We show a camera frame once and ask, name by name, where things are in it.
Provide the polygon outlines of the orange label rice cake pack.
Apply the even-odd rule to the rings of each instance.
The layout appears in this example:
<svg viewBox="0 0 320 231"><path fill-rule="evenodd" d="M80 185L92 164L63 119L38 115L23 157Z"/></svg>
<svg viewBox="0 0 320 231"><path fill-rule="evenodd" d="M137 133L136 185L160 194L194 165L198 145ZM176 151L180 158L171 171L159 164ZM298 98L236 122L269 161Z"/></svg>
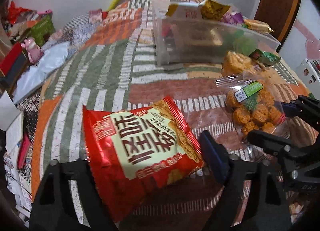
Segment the orange label rice cake pack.
<svg viewBox="0 0 320 231"><path fill-rule="evenodd" d="M244 19L244 22L247 25L248 29L253 30L255 32L261 34L274 32L274 30L265 22L261 22L255 19Z"/></svg>

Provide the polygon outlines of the green snack bag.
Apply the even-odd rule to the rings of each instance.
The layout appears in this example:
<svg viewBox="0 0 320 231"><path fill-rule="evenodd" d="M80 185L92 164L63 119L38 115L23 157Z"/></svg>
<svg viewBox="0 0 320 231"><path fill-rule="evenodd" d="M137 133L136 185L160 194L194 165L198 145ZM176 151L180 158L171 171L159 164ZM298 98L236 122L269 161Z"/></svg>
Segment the green snack bag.
<svg viewBox="0 0 320 231"><path fill-rule="evenodd" d="M256 49L250 55L250 58L263 63L266 66L273 66L281 61L281 57L271 52L261 51Z"/></svg>

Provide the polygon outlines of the pink plush toy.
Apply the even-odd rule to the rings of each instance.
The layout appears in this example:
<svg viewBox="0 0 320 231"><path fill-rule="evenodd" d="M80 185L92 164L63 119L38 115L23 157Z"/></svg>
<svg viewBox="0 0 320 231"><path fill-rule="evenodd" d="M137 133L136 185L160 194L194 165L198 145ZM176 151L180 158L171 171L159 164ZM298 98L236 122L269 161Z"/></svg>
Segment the pink plush toy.
<svg viewBox="0 0 320 231"><path fill-rule="evenodd" d="M26 38L24 42L21 43L21 47L25 49L28 54L29 62L33 65L36 64L43 56L43 51L32 37Z"/></svg>

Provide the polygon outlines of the brown wooden door frame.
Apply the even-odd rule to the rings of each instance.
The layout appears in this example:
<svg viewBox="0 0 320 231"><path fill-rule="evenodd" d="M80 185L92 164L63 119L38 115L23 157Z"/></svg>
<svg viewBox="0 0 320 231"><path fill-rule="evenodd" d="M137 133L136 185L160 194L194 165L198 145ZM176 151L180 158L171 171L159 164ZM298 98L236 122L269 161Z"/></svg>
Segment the brown wooden door frame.
<svg viewBox="0 0 320 231"><path fill-rule="evenodd" d="M295 22L301 0L260 0L255 19L267 23L281 44Z"/></svg>

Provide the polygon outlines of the clear plastic storage bin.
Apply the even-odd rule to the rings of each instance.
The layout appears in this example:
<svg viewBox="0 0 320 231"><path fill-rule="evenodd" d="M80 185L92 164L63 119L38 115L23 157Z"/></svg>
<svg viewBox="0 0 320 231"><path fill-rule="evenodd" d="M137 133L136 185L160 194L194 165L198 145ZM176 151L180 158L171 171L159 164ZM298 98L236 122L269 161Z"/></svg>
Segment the clear plastic storage bin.
<svg viewBox="0 0 320 231"><path fill-rule="evenodd" d="M250 55L273 52L280 42L244 24L166 16L170 0L152 0L153 36L158 66L172 63L222 63L228 51Z"/></svg>

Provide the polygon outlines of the white plastic bag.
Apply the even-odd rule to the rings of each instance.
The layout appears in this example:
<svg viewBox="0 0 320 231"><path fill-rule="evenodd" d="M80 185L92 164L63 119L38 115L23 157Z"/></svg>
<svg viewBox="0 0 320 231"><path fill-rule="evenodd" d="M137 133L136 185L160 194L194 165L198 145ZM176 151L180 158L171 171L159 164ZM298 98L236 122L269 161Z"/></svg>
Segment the white plastic bag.
<svg viewBox="0 0 320 231"><path fill-rule="evenodd" d="M44 81L65 63L69 46L69 42L63 42L47 49L38 63L30 66L29 70L21 75L14 92L15 105L42 86Z"/></svg>

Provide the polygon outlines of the peanut candy clear pack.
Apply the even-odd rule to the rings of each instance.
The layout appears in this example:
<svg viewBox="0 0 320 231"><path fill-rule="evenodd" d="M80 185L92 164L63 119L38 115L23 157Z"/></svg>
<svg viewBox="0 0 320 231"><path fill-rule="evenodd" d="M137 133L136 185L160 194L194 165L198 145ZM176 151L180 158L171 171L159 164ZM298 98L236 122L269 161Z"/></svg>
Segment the peanut candy clear pack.
<svg viewBox="0 0 320 231"><path fill-rule="evenodd" d="M245 70L252 70L256 67L259 67L259 64L250 57L229 51L224 57L221 74L222 76L241 74Z"/></svg>

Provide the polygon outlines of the white appliance with stickers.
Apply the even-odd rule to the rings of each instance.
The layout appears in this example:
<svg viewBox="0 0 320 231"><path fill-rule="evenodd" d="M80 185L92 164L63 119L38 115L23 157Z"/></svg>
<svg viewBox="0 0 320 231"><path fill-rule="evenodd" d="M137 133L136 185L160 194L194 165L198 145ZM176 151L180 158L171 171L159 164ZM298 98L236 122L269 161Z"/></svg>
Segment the white appliance with stickers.
<svg viewBox="0 0 320 231"><path fill-rule="evenodd" d="M319 70L315 64L304 59L296 68L296 74L316 99L319 99Z"/></svg>

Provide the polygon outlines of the patchwork striped bed quilt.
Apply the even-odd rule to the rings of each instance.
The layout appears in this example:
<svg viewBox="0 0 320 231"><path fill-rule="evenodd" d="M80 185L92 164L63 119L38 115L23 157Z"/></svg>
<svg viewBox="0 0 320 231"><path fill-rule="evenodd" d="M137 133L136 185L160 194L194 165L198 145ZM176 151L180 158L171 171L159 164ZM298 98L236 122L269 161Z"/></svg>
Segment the patchwork striped bed quilt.
<svg viewBox="0 0 320 231"><path fill-rule="evenodd" d="M177 0L196 2L202 0ZM118 111L147 106L170 95L198 137L208 130L241 159L253 156L225 117L224 96L213 89L221 64L156 66L151 0L129 0L107 14L91 38L42 87L31 162L33 200L51 159L61 163L85 154L82 106ZM276 98L289 102L311 92L282 59L267 67ZM216 206L219 189L208 167L156 193L120 230L201 230Z"/></svg>

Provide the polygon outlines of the beige rice cracker pack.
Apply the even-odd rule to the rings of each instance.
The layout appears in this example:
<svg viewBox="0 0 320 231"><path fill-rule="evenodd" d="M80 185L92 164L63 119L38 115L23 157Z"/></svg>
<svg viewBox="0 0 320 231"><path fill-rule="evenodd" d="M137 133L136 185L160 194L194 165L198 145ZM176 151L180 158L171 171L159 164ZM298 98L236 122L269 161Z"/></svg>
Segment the beige rice cracker pack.
<svg viewBox="0 0 320 231"><path fill-rule="evenodd" d="M171 3L166 16L171 18L202 19L200 6L193 2Z"/></svg>

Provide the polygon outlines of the red fried snack bag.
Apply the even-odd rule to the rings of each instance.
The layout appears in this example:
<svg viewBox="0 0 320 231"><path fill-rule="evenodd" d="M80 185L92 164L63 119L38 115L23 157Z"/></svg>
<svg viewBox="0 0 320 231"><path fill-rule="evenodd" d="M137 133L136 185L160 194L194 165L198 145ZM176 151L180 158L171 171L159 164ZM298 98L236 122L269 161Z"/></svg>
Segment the red fried snack bag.
<svg viewBox="0 0 320 231"><path fill-rule="evenodd" d="M91 173L114 222L204 166L200 144L170 96L129 111L84 108L82 118Z"/></svg>

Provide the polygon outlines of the yellow small snack packet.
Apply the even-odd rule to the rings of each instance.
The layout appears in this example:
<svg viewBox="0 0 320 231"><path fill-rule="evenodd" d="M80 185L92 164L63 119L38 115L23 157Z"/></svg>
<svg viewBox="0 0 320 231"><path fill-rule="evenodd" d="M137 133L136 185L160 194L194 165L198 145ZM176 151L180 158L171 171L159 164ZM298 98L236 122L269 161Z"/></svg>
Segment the yellow small snack packet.
<svg viewBox="0 0 320 231"><path fill-rule="evenodd" d="M204 0L199 4L199 7L202 18L213 21L220 21L231 8L230 5L225 5L215 0Z"/></svg>

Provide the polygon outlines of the fried dough balls bag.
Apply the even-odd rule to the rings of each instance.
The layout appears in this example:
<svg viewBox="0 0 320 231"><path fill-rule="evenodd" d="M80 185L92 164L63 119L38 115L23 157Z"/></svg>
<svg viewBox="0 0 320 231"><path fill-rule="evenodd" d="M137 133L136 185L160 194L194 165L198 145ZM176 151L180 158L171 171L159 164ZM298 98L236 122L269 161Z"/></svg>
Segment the fried dough balls bag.
<svg viewBox="0 0 320 231"><path fill-rule="evenodd" d="M243 143L252 130L290 136L281 103L261 72L225 76L216 80L216 86L225 96L226 111Z"/></svg>

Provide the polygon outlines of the red box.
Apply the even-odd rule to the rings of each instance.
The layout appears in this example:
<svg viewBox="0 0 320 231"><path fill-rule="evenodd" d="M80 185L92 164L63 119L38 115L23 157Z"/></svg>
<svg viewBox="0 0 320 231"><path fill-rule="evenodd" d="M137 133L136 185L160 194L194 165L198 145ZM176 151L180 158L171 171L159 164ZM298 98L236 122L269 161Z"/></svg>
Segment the red box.
<svg viewBox="0 0 320 231"><path fill-rule="evenodd" d="M1 76L5 77L9 70L11 69L14 62L17 60L17 58L20 56L20 54L23 52L23 48L19 42L14 44L14 46L11 48L9 53L6 55L6 57L1 60L0 70L1 70Z"/></svg>

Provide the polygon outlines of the green gift box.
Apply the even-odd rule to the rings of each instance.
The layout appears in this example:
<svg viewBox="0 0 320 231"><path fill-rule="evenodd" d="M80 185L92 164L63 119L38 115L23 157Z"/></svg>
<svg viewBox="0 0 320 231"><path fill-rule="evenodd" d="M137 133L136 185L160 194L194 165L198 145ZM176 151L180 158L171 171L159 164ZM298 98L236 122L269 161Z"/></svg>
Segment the green gift box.
<svg viewBox="0 0 320 231"><path fill-rule="evenodd" d="M38 23L36 23L31 29L31 37L35 40L35 43L42 47L49 39L49 37L55 32L50 16L43 17Z"/></svg>

